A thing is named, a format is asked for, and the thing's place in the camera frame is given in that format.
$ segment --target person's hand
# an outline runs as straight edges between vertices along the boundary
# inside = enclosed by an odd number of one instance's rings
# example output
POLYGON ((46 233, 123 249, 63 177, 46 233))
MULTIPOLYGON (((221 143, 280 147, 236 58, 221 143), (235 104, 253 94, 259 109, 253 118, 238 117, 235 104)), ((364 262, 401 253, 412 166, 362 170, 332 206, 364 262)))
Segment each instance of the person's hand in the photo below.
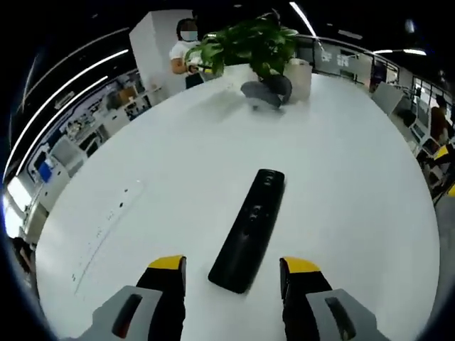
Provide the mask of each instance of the person's hand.
POLYGON ((198 71, 198 67, 195 65, 188 65, 187 69, 188 69, 188 73, 190 73, 190 74, 197 73, 197 71, 198 71))

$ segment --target black remote control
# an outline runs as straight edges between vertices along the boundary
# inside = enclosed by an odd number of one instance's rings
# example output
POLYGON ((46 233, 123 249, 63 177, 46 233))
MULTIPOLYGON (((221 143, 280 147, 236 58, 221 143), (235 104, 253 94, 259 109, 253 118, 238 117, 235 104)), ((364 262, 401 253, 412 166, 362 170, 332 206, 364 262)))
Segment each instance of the black remote control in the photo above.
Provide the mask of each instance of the black remote control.
POLYGON ((244 293, 255 279, 269 243, 284 191, 284 174, 260 169, 240 208, 208 280, 244 293))

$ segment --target face mask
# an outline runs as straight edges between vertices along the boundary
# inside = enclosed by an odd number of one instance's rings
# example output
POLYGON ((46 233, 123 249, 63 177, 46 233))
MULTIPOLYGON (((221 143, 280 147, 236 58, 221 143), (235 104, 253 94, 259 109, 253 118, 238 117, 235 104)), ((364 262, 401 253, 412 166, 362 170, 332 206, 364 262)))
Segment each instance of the face mask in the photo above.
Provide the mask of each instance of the face mask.
POLYGON ((182 35, 182 38, 186 41, 198 40, 197 31, 182 31, 181 35, 182 35))

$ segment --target yellow object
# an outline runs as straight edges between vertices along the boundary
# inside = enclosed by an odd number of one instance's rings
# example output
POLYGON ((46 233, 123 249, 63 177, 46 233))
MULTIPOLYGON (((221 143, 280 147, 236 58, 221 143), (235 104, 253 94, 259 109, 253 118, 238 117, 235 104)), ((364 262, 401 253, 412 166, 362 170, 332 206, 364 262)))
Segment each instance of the yellow object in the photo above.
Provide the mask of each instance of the yellow object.
POLYGON ((182 257, 182 254, 179 254, 177 256, 161 257, 156 261, 151 262, 149 264, 149 268, 178 270, 178 265, 180 264, 182 257))
POLYGON ((448 153, 448 151, 447 151, 446 146, 442 146, 442 147, 438 150, 438 155, 436 155, 436 158, 435 158, 435 159, 438 159, 438 158, 440 158, 441 156, 446 155, 447 153, 448 153))
MULTIPOLYGON (((436 155, 436 158, 434 158, 435 160, 440 158, 441 156, 444 156, 448 153, 447 151, 447 147, 446 146, 442 146, 439 150, 438 150, 438 155, 436 155)), ((449 191, 449 197, 455 197, 455 185, 452 186, 452 188, 450 189, 449 191)))
POLYGON ((287 263, 290 274, 321 271, 317 265, 305 259, 296 257, 283 257, 283 259, 287 263))

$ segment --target white round table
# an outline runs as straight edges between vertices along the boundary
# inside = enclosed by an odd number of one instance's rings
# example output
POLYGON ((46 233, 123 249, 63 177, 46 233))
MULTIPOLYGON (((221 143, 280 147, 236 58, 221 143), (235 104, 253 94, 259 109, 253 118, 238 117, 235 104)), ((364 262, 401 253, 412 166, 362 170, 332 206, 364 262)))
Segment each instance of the white round table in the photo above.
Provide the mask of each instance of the white round table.
POLYGON ((413 340, 432 309, 437 221, 399 131, 342 79, 313 75, 307 103, 254 112, 228 78, 172 97, 123 128, 63 191, 36 254, 58 336, 135 285, 162 256, 187 257, 182 340, 285 340, 279 258, 318 264, 378 319, 413 340), (247 295, 207 280, 260 168, 287 177, 267 253, 247 295))

